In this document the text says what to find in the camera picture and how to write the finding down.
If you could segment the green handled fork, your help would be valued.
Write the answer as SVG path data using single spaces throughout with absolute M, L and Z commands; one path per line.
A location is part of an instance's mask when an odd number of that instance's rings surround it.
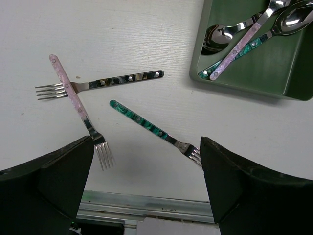
M 199 167 L 202 167 L 200 150 L 194 145 L 190 143 L 180 142 L 179 140 L 175 139 L 164 130 L 158 128 L 157 126 L 155 126 L 145 118 L 141 117 L 131 109 L 117 102 L 116 100 L 111 100 L 110 106 L 119 113 L 123 114 L 124 116 L 128 117 L 129 119 L 137 123 L 138 125 L 142 126 L 144 129 L 150 131 L 154 135 L 175 146 L 181 152 L 181 154 L 186 156 L 188 159 L 190 159 Z

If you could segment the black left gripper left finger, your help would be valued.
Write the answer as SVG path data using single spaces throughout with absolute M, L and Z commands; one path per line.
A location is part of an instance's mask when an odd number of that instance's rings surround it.
M 76 218 L 94 155 L 84 136 L 0 172 L 2 235 L 67 235 Z

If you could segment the pink handled fork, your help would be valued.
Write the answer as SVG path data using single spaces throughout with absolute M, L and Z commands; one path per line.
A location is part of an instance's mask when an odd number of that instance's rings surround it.
M 83 121 L 85 127 L 87 128 L 94 144 L 94 148 L 96 154 L 99 158 L 101 169 L 108 169 L 114 166 L 114 159 L 110 148 L 108 146 L 107 141 L 105 140 L 104 136 L 97 132 L 94 126 L 92 125 L 88 114 L 77 95 L 76 91 L 74 90 L 60 60 L 54 54 L 49 55 L 49 59 L 54 67 L 56 74 L 58 75 L 62 85 L 65 88 L 68 97 L 70 98 L 75 110 L 77 111 L 78 115 L 80 116 L 81 120 Z

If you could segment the green handled spoon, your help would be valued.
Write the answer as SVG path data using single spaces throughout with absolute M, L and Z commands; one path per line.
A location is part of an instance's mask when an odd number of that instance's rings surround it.
M 277 17 L 273 27 L 255 40 L 250 40 L 239 52 L 239 54 L 232 60 L 232 62 L 244 56 L 254 48 L 260 46 L 263 42 L 270 39 L 271 37 L 277 35 L 292 35 L 304 29 L 313 21 L 313 2 L 311 0 L 294 0 L 291 5 L 283 9 L 284 11 L 282 11 L 282 13 L 280 13 L 280 15 Z M 209 79 L 212 72 L 218 67 L 223 59 L 202 70 L 198 76 L 201 79 Z

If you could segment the pink handled spoon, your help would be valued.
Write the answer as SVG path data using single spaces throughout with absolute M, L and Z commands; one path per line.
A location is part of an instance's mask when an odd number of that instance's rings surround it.
M 248 32 L 242 37 L 242 39 L 235 45 L 231 52 L 222 60 L 218 67 L 212 72 L 209 79 L 215 81 L 223 71 L 229 66 L 232 60 L 239 54 L 239 52 L 245 47 L 245 45 L 251 40 L 251 38 L 258 32 L 258 30 L 264 25 L 264 23 L 279 9 L 288 7 L 293 0 L 271 0 L 267 9 L 261 15 L 261 17 L 252 25 Z

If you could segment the black handled spoon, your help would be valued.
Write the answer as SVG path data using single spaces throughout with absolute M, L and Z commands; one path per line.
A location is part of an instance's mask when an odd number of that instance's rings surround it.
M 245 21 L 239 22 L 234 26 L 215 24 L 206 30 L 202 45 L 202 55 L 216 54 L 228 47 L 234 35 L 238 32 L 251 27 L 263 14 L 256 13 Z

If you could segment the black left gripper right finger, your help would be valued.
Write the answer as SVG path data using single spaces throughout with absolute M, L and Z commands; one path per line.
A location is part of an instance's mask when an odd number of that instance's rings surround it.
M 313 182 L 237 155 L 208 137 L 201 163 L 214 222 L 223 235 L 310 235 Z

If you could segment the black handled fork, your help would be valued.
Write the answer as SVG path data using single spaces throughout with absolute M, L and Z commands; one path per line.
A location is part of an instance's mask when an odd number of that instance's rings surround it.
M 98 88 L 140 82 L 144 80 L 158 79 L 158 78 L 162 78 L 164 74 L 165 73 L 163 70 L 155 70 L 155 71 L 149 71 L 149 72 L 144 72 L 144 73 L 129 74 L 125 76 L 104 78 L 104 79 L 94 80 L 91 82 L 84 82 L 84 83 L 71 82 L 71 85 L 73 89 L 75 90 L 75 92 L 79 93 L 82 91 L 93 90 L 93 89 L 98 89 Z M 35 87 L 35 89 L 36 89 L 36 96 L 38 97 L 37 98 L 38 100 L 68 97 L 68 94 L 62 83 L 46 85 L 46 86 L 38 86 L 38 87 Z

